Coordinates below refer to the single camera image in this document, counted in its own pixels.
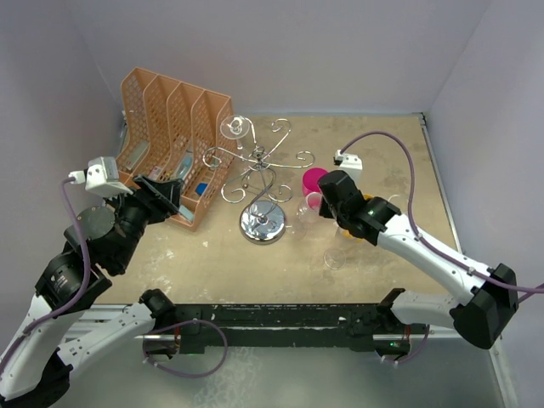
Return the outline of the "clear wine glass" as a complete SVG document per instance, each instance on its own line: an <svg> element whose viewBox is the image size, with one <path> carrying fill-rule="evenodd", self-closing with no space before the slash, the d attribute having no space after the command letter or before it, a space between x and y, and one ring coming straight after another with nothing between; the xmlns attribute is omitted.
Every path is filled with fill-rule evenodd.
<svg viewBox="0 0 544 408"><path fill-rule="evenodd" d="M238 150L243 149L243 139L247 136L251 130L250 121L244 116L227 116L225 117L219 127L220 133L230 140L236 142Z"/></svg>
<svg viewBox="0 0 544 408"><path fill-rule="evenodd" d="M296 239L302 240L319 222L321 201L321 193L311 192L299 203L292 220L292 233Z"/></svg>

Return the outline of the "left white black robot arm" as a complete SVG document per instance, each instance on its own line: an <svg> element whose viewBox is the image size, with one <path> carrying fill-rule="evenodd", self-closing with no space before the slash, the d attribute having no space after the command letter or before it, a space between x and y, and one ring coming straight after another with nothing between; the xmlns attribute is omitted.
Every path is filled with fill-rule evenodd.
<svg viewBox="0 0 544 408"><path fill-rule="evenodd" d="M124 342L149 332L165 333L176 320L176 307L160 289L145 291L138 302L68 341L66 333L126 272L145 228L177 213L184 183L180 179L135 179L127 194L105 207L70 212L63 251L35 285L23 323L1 356L1 405L50 407L71 380Z"/></svg>

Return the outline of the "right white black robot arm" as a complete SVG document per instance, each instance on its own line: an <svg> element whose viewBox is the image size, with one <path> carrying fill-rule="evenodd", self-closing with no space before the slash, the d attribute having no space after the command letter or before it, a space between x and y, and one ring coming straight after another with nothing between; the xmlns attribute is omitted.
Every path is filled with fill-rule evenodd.
<svg viewBox="0 0 544 408"><path fill-rule="evenodd" d="M490 349L519 307L515 272L504 263L495 268L467 258L418 229L394 204L367 199L342 170L318 181L320 215L332 218L354 238L387 250L438 282L445 295L395 290L382 301L379 326L398 332L405 325L441 326L473 346Z"/></svg>

